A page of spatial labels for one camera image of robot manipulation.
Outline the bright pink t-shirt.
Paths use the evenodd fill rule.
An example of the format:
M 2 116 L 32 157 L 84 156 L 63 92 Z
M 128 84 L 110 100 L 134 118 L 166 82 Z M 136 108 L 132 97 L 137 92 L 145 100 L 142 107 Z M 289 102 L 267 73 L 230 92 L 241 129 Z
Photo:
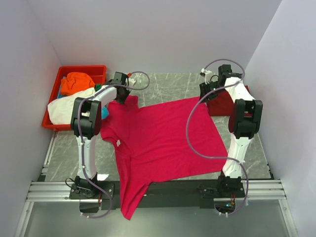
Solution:
M 138 97 L 111 102 L 101 137 L 115 148 L 121 212 L 131 219 L 152 182 L 222 170 L 227 150 L 198 98 L 140 108 Z

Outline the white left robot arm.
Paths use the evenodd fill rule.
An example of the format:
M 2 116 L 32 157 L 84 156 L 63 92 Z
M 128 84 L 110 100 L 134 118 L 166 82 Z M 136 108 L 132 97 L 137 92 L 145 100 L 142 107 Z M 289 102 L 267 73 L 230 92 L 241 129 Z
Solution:
M 131 74 L 116 72 L 113 79 L 92 95 L 79 96 L 74 101 L 71 129 L 78 143 L 79 169 L 72 192 L 85 198 L 94 198 L 102 192 L 97 185 L 95 166 L 95 144 L 101 131 L 102 110 L 112 101 L 125 102 L 134 85 L 130 77 Z

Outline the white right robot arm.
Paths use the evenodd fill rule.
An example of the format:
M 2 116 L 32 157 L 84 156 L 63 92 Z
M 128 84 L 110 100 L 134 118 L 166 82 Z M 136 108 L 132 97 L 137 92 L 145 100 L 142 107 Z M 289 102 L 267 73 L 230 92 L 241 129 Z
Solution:
M 263 102 L 250 94 L 243 83 L 244 75 L 234 73 L 229 64 L 219 66 L 217 74 L 203 68 L 200 75 L 204 77 L 204 82 L 199 85 L 203 102 L 215 99 L 224 91 L 233 102 L 228 122 L 231 135 L 229 158 L 218 177 L 217 193 L 222 197 L 234 197 L 243 190 L 243 163 L 248 146 L 260 128 Z

